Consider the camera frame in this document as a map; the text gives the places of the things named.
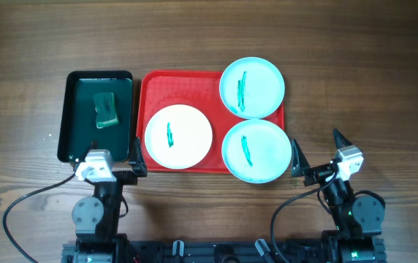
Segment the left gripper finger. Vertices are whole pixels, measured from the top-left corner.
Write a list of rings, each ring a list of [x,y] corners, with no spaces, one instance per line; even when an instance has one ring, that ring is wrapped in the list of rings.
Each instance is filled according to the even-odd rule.
[[[143,149],[139,137],[134,139],[132,148],[130,150],[128,164],[132,168],[132,172],[136,177],[146,177],[148,175],[147,165],[143,156]]]
[[[89,153],[91,150],[95,150],[95,149],[97,149],[97,145],[98,145],[98,142],[97,142],[96,140],[91,141],[90,145],[86,148],[86,150],[85,150],[85,151],[83,152],[83,154],[80,156],[80,158],[79,158],[79,162],[84,162],[84,161],[85,161],[85,159],[86,159],[86,156],[88,155],[88,153]]]

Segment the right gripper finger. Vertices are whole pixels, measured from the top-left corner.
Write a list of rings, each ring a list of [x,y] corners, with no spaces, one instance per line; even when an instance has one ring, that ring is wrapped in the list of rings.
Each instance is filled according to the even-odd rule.
[[[349,147],[353,145],[351,141],[346,139],[342,133],[340,133],[337,129],[333,129],[332,136],[335,142],[335,146],[337,149]]]
[[[311,166],[308,163],[301,147],[297,143],[297,140],[292,140],[292,171],[291,176],[293,178],[303,177],[304,171],[310,169]]]

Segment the green yellow sponge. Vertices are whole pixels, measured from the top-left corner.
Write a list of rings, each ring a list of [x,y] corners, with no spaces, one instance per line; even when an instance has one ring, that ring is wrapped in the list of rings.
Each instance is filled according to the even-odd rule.
[[[103,129],[119,123],[114,93],[97,93],[93,96],[96,109],[96,127]]]

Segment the light blue plate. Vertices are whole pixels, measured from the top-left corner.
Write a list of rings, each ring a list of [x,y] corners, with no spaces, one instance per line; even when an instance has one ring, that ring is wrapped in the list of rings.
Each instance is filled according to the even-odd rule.
[[[247,183],[269,183],[285,173],[292,146],[276,124],[251,119],[233,126],[225,135],[221,155],[227,169]]]
[[[285,82],[278,68],[268,60],[245,57],[223,71],[219,94],[234,115],[244,119],[265,118],[284,100]]]

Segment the white plate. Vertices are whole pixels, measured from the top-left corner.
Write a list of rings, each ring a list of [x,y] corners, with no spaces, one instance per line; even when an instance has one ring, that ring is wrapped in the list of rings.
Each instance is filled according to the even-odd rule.
[[[213,141],[212,126],[197,108],[185,104],[165,107],[145,128],[150,157],[168,169],[186,169],[200,163]]]

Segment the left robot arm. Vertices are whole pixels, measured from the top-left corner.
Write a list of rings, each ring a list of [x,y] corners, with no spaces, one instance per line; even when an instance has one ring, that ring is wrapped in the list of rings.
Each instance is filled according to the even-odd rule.
[[[140,138],[134,139],[129,158],[130,170],[114,171],[113,157],[93,141],[75,160],[75,176],[94,187],[94,194],[80,199],[72,209],[76,241],[63,247],[62,262],[139,262],[139,254],[125,234],[118,233],[121,205],[126,204],[123,188],[136,185],[148,170]]]

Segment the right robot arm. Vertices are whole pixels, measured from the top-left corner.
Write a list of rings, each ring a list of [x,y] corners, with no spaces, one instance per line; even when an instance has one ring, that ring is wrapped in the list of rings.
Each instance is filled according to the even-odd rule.
[[[283,246],[291,262],[386,262],[382,233],[386,203],[378,194],[355,192],[352,175],[364,157],[362,151],[333,130],[337,151],[327,164],[311,167],[296,141],[292,142],[292,176],[303,177],[305,186],[319,185],[317,196],[332,216],[335,230],[325,230],[318,240],[294,240]]]

